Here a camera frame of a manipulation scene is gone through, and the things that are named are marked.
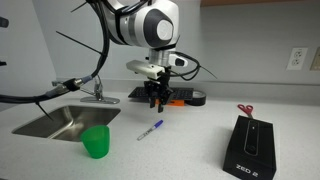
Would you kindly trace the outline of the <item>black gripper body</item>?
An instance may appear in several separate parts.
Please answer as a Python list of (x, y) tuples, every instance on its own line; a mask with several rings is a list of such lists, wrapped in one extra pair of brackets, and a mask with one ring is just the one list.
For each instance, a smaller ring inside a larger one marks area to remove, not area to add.
[(169, 87), (169, 80), (170, 73), (161, 72), (158, 79), (150, 79), (144, 82), (145, 92), (151, 98), (157, 98), (162, 101), (171, 100), (174, 91)]

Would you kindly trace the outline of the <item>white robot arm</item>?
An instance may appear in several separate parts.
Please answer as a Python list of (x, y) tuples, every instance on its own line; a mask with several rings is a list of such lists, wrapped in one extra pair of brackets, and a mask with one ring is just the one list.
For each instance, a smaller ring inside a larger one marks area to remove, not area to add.
[(132, 60), (126, 67), (148, 78), (144, 87), (150, 107), (158, 112), (173, 99), (169, 87), (172, 66), (186, 66), (176, 52), (179, 39), (179, 8), (171, 0), (139, 0), (125, 6), (118, 0), (86, 0), (95, 11), (102, 28), (103, 49), (94, 77), (108, 56), (110, 41), (149, 49), (148, 61)]

